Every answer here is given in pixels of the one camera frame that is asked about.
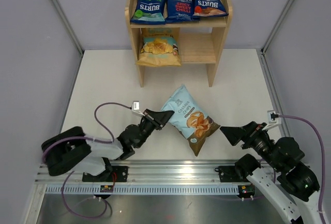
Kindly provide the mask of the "light blue cassava chips bag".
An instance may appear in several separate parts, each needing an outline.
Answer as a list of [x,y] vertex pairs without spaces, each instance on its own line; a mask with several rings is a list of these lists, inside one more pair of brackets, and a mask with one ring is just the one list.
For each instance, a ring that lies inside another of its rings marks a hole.
[[197,157],[206,139],[220,125],[196,103],[185,85],[181,85],[162,106],[161,111],[173,111],[169,123],[188,141]]

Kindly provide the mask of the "tan kettle chips bag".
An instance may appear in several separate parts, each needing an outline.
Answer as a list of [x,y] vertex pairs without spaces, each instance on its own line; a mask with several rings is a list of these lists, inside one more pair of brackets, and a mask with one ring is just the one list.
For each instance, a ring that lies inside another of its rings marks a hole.
[[179,28],[142,28],[142,44],[137,65],[147,67],[181,66],[178,48]]

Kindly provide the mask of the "blue spicy chilli bag front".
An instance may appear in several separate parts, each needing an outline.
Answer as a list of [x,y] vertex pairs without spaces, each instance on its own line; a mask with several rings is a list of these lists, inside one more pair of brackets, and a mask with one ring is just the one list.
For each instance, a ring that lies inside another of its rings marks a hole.
[[166,23],[198,21],[194,16],[194,0],[167,0]]

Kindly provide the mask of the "blue spicy chilli bag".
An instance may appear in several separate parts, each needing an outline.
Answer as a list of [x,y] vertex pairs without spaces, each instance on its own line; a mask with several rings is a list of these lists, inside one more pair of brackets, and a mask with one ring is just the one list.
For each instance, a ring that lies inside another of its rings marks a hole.
[[194,0],[193,16],[195,17],[226,17],[226,11],[221,0]]
[[194,16],[194,0],[167,0],[166,23],[198,21]]

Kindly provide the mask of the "blue sea salt vinegar bag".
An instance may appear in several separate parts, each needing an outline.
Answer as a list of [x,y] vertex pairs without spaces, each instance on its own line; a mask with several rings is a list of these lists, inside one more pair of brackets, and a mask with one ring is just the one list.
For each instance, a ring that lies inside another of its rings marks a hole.
[[134,24],[164,25],[163,16],[166,0],[137,0],[136,9],[130,20]]

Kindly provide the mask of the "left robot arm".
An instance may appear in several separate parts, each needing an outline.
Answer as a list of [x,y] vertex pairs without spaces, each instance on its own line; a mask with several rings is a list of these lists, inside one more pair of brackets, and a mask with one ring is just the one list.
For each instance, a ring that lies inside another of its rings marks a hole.
[[152,132],[161,130],[173,114],[172,110],[155,112],[146,109],[139,124],[127,126],[111,140],[88,136],[82,127],[75,126],[42,143],[42,162],[50,176],[76,171],[91,176],[97,182],[105,182],[114,171],[111,161],[133,156]]

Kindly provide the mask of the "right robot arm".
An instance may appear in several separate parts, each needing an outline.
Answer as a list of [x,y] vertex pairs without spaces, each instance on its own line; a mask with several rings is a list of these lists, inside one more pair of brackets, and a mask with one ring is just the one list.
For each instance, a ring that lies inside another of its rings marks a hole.
[[235,176],[256,186],[285,223],[325,223],[319,204],[322,186],[315,173],[302,162],[304,152],[292,137],[272,140],[268,135],[272,128],[273,124],[250,122],[241,127],[222,126],[220,130],[232,146],[243,142],[242,149],[253,149],[279,173],[280,186],[250,154],[234,164]]

